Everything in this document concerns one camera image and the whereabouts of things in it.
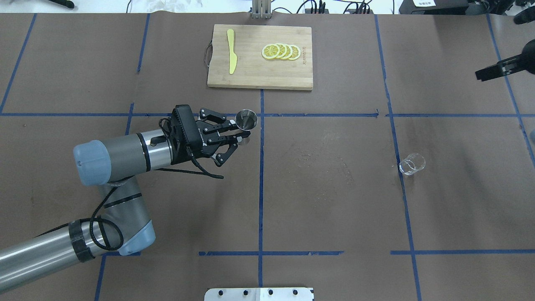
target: white plastic mount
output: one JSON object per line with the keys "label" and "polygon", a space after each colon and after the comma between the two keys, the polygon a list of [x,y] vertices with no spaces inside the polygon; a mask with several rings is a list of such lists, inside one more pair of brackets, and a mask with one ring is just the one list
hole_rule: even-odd
{"label": "white plastic mount", "polygon": [[313,288],[209,289],[204,301],[314,301]]}

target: lime slice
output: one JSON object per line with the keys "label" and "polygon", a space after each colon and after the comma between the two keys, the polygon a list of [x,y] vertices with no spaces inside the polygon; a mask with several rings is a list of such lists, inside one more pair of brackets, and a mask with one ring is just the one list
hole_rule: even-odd
{"label": "lime slice", "polygon": [[286,48],[285,46],[286,44],[282,44],[282,43],[277,43],[277,46],[279,46],[279,55],[277,55],[277,58],[282,58],[283,56],[286,55],[286,52],[288,51],[288,49]]}
{"label": "lime slice", "polygon": [[301,48],[297,47],[296,45],[289,45],[292,49],[292,54],[288,58],[289,61],[295,61],[301,56]]}
{"label": "lime slice", "polygon": [[284,44],[284,47],[287,48],[286,55],[281,57],[280,59],[288,59],[292,56],[292,53],[294,53],[294,50],[292,47],[290,47],[290,45]]}
{"label": "lime slice", "polygon": [[274,59],[279,55],[280,47],[277,44],[267,44],[262,48],[262,56],[265,59]]}

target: blue joint cap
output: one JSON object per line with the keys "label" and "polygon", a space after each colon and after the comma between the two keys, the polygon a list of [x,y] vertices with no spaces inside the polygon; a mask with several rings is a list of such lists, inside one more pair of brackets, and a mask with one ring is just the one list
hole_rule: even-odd
{"label": "blue joint cap", "polygon": [[150,220],[145,227],[139,230],[131,239],[123,243],[123,246],[118,250],[122,256],[127,256],[135,252],[139,252],[150,246],[156,240],[156,234],[152,227],[152,220]]}
{"label": "blue joint cap", "polygon": [[85,186],[102,185],[110,180],[111,159],[104,143],[93,140],[74,147],[74,161]]}

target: brown table surface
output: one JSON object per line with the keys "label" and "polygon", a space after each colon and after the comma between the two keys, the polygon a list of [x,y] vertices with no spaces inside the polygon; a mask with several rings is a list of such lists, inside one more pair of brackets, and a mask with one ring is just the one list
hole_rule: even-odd
{"label": "brown table surface", "polygon": [[[312,27],[313,91],[208,88],[214,24]],[[0,299],[259,286],[314,287],[316,300],[535,299],[535,76],[474,75],[534,29],[499,16],[2,14],[0,249],[99,203],[75,145],[155,129],[175,104],[260,118],[222,168],[204,161],[224,180],[137,177],[157,237],[141,254]],[[401,180],[398,156],[413,152],[427,166]]]}

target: knife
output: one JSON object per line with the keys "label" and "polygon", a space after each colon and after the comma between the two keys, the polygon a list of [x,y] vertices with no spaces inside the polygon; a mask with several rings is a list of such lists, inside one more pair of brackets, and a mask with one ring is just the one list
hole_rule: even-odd
{"label": "knife", "polygon": [[233,74],[234,70],[236,70],[236,64],[238,63],[238,56],[234,53],[234,30],[233,29],[227,30],[227,38],[228,38],[228,52],[230,53],[228,72],[229,74]]}

